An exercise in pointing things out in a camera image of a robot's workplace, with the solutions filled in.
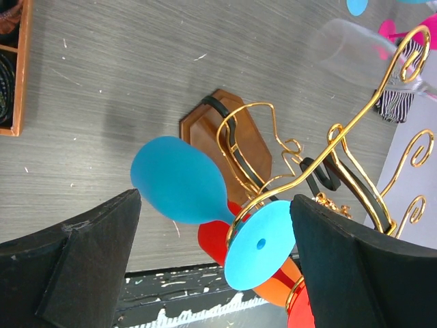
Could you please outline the blue wine glass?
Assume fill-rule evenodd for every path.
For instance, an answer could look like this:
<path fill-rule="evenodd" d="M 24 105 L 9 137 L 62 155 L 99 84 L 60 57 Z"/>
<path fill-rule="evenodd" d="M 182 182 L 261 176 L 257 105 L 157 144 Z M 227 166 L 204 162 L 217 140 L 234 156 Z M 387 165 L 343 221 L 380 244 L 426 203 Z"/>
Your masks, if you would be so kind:
<path fill-rule="evenodd" d="M 158 212 L 180 223 L 199 225 L 236 216 L 227 205 L 227 188 L 214 161 L 185 141 L 162 136 L 147 142 L 130 168 L 134 188 Z M 296 239 L 291 203 L 273 201 L 237 226 L 225 243 L 224 274 L 235 290 L 255 288 L 288 260 Z"/>
<path fill-rule="evenodd" d="M 426 0 L 397 0 L 400 3 L 406 3 L 411 5 L 426 4 L 428 7 L 436 11 L 436 1 Z M 353 16 L 360 16 L 367 8 L 368 0 L 346 0 L 346 7 L 349 13 Z"/>

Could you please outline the clear champagne flute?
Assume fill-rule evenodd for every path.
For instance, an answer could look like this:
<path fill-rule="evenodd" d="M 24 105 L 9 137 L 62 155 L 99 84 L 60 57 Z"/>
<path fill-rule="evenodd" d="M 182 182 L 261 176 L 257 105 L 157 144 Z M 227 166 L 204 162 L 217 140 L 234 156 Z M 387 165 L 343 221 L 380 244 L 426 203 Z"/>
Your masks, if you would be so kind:
<path fill-rule="evenodd" d="M 436 88 L 421 75 L 410 82 L 401 79 L 404 73 L 409 79 L 417 71 L 422 50 L 408 62 L 414 49 L 407 44 L 397 58 L 387 79 L 385 90 L 407 92 L 436 100 Z M 399 47 L 380 34 L 340 18 L 327 22 L 314 34 L 311 53 L 317 64 L 342 79 L 362 87 L 378 88 L 385 77 Z"/>

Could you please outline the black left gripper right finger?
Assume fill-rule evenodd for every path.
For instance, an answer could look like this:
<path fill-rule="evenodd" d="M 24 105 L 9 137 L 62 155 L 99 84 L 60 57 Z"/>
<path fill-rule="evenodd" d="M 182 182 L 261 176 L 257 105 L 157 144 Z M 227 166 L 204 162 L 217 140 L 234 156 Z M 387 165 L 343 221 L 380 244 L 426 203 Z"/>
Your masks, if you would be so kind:
<path fill-rule="evenodd" d="M 316 327 L 435 327 L 436 250 L 347 219 L 305 195 L 290 206 Z"/>

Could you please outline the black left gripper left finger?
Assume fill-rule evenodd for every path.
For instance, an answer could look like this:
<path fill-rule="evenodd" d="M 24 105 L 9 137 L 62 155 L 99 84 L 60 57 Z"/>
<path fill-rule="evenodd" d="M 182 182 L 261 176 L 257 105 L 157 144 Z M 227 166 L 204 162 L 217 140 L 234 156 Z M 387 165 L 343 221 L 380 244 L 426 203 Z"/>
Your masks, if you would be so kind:
<path fill-rule="evenodd" d="M 2 327 L 111 327 L 141 212 L 129 189 L 1 244 Z"/>

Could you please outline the pink wine glass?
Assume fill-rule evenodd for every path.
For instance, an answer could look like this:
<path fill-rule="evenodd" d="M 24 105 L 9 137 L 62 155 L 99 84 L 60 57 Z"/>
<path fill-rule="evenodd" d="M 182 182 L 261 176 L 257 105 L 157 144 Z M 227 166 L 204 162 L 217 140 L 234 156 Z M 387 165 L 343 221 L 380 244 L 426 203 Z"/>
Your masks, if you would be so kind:
<path fill-rule="evenodd" d="M 431 15 L 430 17 L 426 18 L 421 25 L 426 26 L 429 29 L 430 32 L 430 49 L 431 50 L 436 50 L 437 45 L 436 45 L 436 14 Z M 395 41 L 399 38 L 404 38 L 408 32 L 397 32 L 396 31 L 396 25 L 394 23 L 393 20 L 385 20 L 379 30 L 378 33 L 389 39 L 390 41 Z M 421 46 L 424 45 L 424 40 L 423 40 L 423 36 L 421 33 L 416 34 L 413 38 L 412 38 L 415 42 L 419 43 Z"/>

